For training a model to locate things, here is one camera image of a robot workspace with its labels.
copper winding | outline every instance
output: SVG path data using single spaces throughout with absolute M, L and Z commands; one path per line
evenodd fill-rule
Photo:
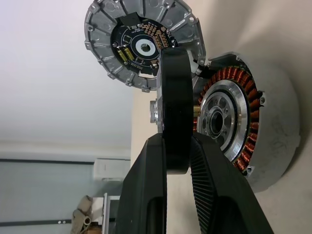
M 244 87 L 247 84 L 249 78 L 250 78 L 250 76 L 248 74 L 245 74 L 243 76 L 242 81 L 240 82 L 240 84 Z
M 254 142 L 257 141 L 257 137 L 258 137 L 258 135 L 256 133 L 250 133 L 248 136 L 248 138 Z
M 237 159 L 237 165 L 240 171 L 244 171 L 248 166 L 248 164 L 240 157 Z
M 251 143 L 249 143 L 249 142 L 246 142 L 245 148 L 246 148 L 250 153 L 253 153 L 253 152 L 254 152 L 254 145 L 251 144 Z
M 237 72 L 238 72 L 238 67 L 234 68 L 234 70 L 231 74 L 231 79 L 234 79 L 236 77 Z
M 257 97 L 258 97 L 258 91 L 256 89 L 252 89 L 250 91 L 250 93 L 248 94 L 248 100 L 249 101 L 252 101 L 252 100 L 254 100 Z
M 259 111 L 254 111 L 254 112 L 250 113 L 250 117 L 252 119 L 259 119 Z
M 225 79 L 226 78 L 226 67 L 222 69 L 222 76 L 221 79 Z
M 215 83 L 215 74 L 213 75 L 213 77 L 211 77 L 211 83 L 212 83 L 212 84 Z
M 230 79 L 231 78 L 231 72 L 232 72 L 232 67 L 229 67 L 228 71 L 227 71 L 226 79 Z
M 240 70 L 240 71 L 237 73 L 237 78 L 236 78 L 235 80 L 236 80 L 238 83 L 241 82 L 244 73 L 245 73 L 244 70 Z
M 259 107 L 260 107 L 260 101 L 259 101 L 259 99 L 253 100 L 253 102 L 250 103 L 249 106 L 250 106 L 250 109 L 251 109 L 251 110 L 259 109 Z
M 252 89 L 252 87 L 254 86 L 254 82 L 252 80 L 250 80 L 245 87 L 245 91 L 246 93 L 249 93 L 249 91 Z
M 250 123 L 250 128 L 254 129 L 254 130 L 258 130 L 259 129 L 259 123 L 258 122 Z
M 216 73 L 216 79 L 217 79 L 217 80 L 222 80 L 222 79 L 221 79 L 221 70 L 217 71 L 217 73 Z
M 209 89 L 208 84 L 205 84 L 205 86 L 204 86 L 204 91 L 206 92 L 208 89 Z
M 241 157 L 245 160 L 245 162 L 249 163 L 250 162 L 250 159 L 251 159 L 251 156 L 249 153 L 247 153 L 246 151 L 243 151 L 241 153 Z
M 211 86 L 212 86 L 212 83 L 211 83 L 211 79 L 210 79 L 208 82 L 208 88 L 210 88 Z

